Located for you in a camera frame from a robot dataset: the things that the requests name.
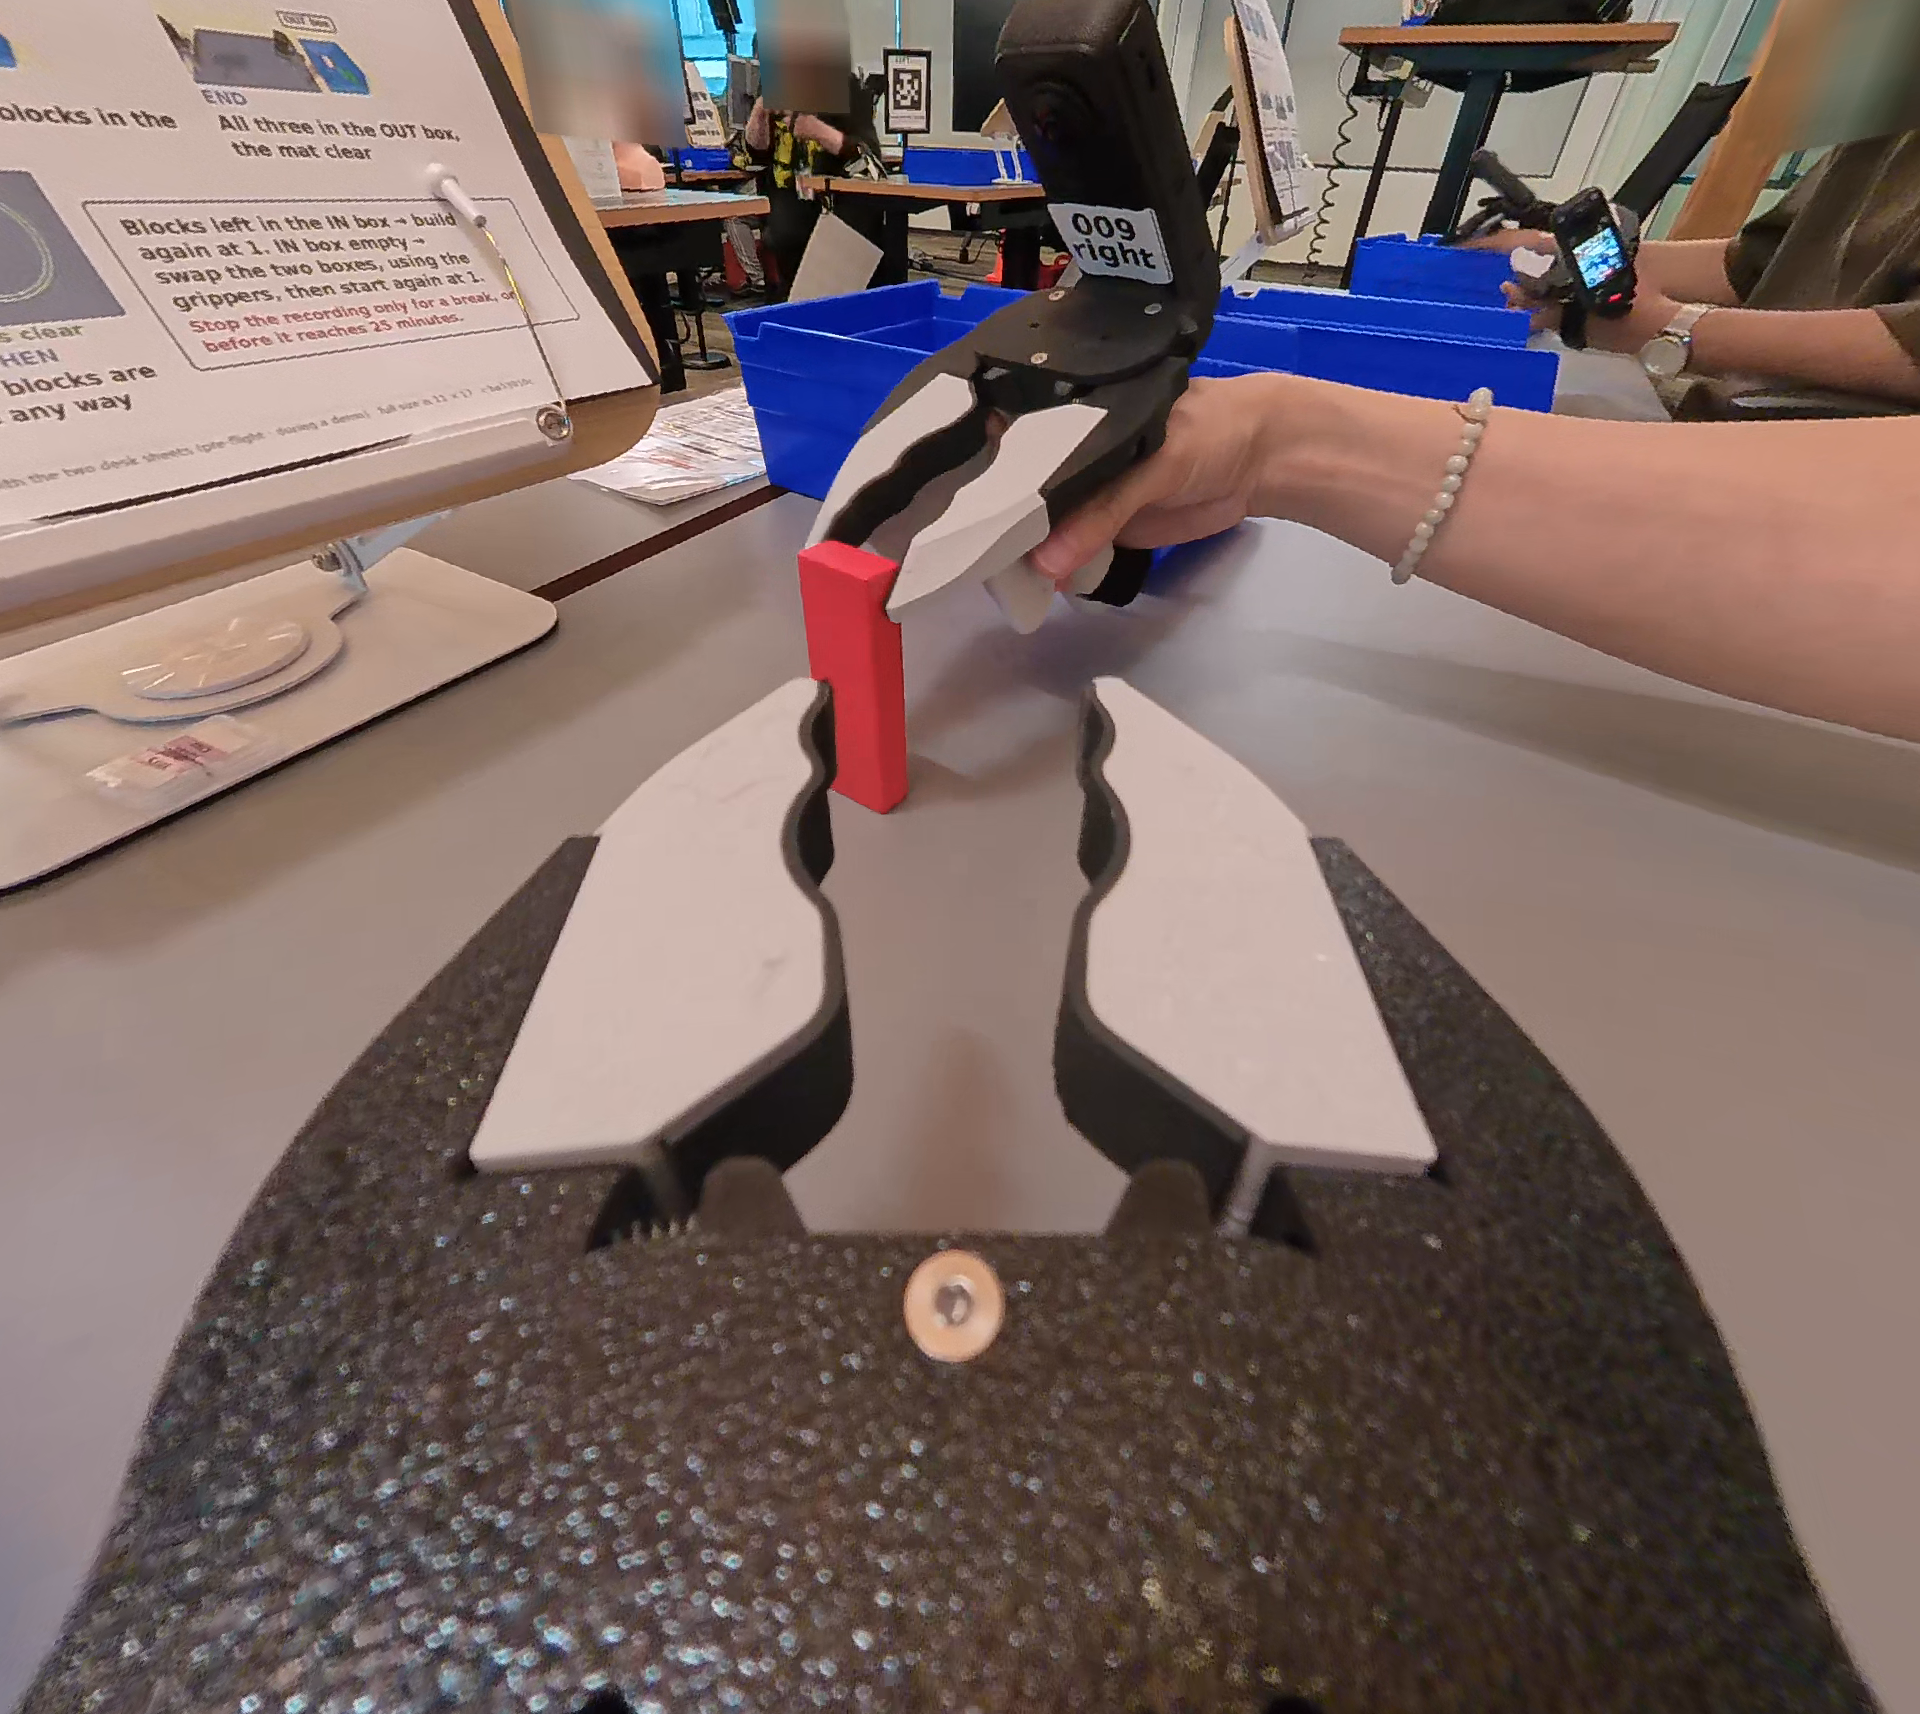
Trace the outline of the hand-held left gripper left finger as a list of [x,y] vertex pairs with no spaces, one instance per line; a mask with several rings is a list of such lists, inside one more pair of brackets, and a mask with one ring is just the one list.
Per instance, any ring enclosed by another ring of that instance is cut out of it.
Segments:
[[601,825],[467,1147],[482,1174],[636,1171],[667,1215],[750,1159],[794,1169],[852,1100],[842,936],[821,885],[826,685],[692,742]]

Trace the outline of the black wall screen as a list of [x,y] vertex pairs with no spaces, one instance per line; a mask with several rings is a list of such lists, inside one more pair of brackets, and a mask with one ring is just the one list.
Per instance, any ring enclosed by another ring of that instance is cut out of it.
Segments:
[[1000,103],[996,47],[1017,0],[951,0],[951,130],[977,136]]

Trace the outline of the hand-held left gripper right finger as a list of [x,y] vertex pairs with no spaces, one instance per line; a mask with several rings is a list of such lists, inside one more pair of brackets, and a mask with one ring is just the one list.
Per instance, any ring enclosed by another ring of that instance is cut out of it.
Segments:
[[1128,682],[1082,699],[1053,1085],[1126,1174],[1185,1165],[1226,1235],[1304,1239],[1286,1176],[1438,1151],[1304,825]]

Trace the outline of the another person's forearm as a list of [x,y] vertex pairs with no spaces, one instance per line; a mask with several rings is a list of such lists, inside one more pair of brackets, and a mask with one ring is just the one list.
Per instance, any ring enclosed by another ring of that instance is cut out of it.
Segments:
[[1892,327],[1910,327],[1910,306],[1770,310],[1711,306],[1691,321],[1681,353],[1655,359],[1661,373],[1763,378],[1914,406],[1918,367]]

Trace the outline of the person's right forearm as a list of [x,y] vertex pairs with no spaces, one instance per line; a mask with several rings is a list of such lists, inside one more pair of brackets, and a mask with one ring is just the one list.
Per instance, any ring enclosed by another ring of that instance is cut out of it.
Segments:
[[1915,416],[1620,424],[1340,388],[1332,533],[1581,646],[1864,734],[1918,732]]

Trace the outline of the blue storage bin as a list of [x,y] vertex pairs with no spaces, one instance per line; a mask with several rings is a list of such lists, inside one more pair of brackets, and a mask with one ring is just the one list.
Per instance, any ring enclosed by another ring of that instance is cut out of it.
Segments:
[[1514,280],[1510,261],[1489,246],[1435,236],[1370,236],[1353,244],[1348,291],[1375,301],[1503,310],[1503,288]]
[[732,310],[732,359],[753,413],[766,479],[826,498],[862,429],[927,356],[996,310],[1030,302],[1019,288],[935,280]]
[[1185,336],[1194,382],[1281,374],[1353,393],[1341,429],[1307,441],[1302,479],[1270,518],[1353,545],[1386,563],[1394,582],[1427,571],[1438,538],[1458,523],[1493,409],[1554,400],[1555,361],[1514,338],[1351,327],[1229,297],[1209,334]]

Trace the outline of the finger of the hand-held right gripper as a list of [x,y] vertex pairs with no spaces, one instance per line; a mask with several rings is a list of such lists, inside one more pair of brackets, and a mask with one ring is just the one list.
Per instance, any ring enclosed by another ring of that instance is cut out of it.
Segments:
[[990,409],[974,380],[901,382],[840,464],[805,550],[828,543],[906,552],[993,461]]
[[[901,471],[927,442],[953,436],[960,448],[975,448],[993,421],[996,409],[974,393],[916,393],[878,418],[876,433],[889,441],[887,454]],[[1058,477],[1092,466],[1106,421],[1108,411],[1088,400],[1016,416],[990,445],[984,471],[908,543],[885,615],[901,619],[956,582],[987,581],[1038,548],[1051,529],[1045,492]]]

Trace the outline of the laminated paper sheet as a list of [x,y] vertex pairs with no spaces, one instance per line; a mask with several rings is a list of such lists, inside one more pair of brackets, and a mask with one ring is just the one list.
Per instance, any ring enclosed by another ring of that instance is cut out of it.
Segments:
[[669,507],[766,480],[748,391],[665,400],[631,451],[573,477],[627,503]]

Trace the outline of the red rectangular wooden block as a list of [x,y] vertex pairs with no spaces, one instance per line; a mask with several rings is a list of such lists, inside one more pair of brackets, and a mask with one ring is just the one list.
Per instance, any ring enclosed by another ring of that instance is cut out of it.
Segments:
[[807,669],[832,699],[832,789],[887,815],[908,793],[901,634],[887,612],[899,564],[821,540],[795,568]]

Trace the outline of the printed instruction sheet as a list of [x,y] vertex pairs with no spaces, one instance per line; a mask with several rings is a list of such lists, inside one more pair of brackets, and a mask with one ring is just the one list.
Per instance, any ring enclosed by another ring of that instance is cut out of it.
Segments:
[[654,382],[475,0],[1,0],[3,529]]

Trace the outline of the grey panel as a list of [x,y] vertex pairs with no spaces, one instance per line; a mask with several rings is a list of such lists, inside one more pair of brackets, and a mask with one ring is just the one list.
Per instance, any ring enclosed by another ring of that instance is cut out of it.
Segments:
[[794,304],[866,293],[881,268],[884,249],[835,211],[821,211],[805,240],[786,297]]

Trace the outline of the black office chair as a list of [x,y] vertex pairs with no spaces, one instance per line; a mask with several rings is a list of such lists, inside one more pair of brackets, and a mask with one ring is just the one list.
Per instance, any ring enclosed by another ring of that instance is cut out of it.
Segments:
[[1725,129],[1747,87],[1749,77],[1694,84],[1643,159],[1618,186],[1611,205],[1632,214],[1639,228],[1648,228],[1667,193],[1694,174],[1696,160]]

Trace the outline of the person's right hand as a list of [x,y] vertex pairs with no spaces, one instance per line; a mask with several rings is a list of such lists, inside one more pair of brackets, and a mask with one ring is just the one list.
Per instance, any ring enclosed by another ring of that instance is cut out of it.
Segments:
[[1048,529],[1024,563],[1062,590],[1103,550],[1204,543],[1277,516],[1312,436],[1341,429],[1353,391],[1284,374],[1192,382],[1160,445]]

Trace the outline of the standing desk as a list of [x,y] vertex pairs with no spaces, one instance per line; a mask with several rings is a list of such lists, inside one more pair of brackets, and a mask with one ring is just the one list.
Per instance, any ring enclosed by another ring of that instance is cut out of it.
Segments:
[[1595,73],[1650,70],[1653,57],[1677,35],[1677,23],[1499,23],[1350,27],[1340,47],[1364,66],[1398,57],[1418,77],[1458,74],[1460,104],[1451,136],[1420,223],[1421,234],[1450,233],[1468,201],[1472,159],[1485,147],[1499,99],[1508,89],[1536,84],[1550,74],[1572,79]]

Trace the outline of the wooden background table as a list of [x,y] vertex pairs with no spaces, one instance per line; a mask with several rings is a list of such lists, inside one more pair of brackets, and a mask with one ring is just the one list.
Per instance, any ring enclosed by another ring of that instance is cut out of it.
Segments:
[[722,262],[723,223],[767,213],[769,203],[759,194],[672,189],[626,191],[617,203],[593,209],[651,336],[663,396],[676,396],[685,386],[667,280],[680,280],[684,306],[692,318],[699,318],[705,310],[702,272]]

